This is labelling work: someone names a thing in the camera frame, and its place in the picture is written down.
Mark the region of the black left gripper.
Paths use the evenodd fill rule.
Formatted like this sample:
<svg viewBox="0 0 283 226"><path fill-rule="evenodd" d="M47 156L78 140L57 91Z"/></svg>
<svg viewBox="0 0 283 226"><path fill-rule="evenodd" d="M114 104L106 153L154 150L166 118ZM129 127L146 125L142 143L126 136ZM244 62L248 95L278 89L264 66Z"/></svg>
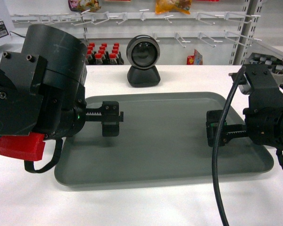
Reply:
<svg viewBox="0 0 283 226"><path fill-rule="evenodd" d="M78 85L74 101L66 109L65 102L70 100L64 90L45 86L41 107L41 133L45 140L72 137L84 126L85 120L101 122L103 137L117 137L119 123L124 121L124 112L119 111L117 101L103 101L99 108L86 108L85 87Z"/></svg>

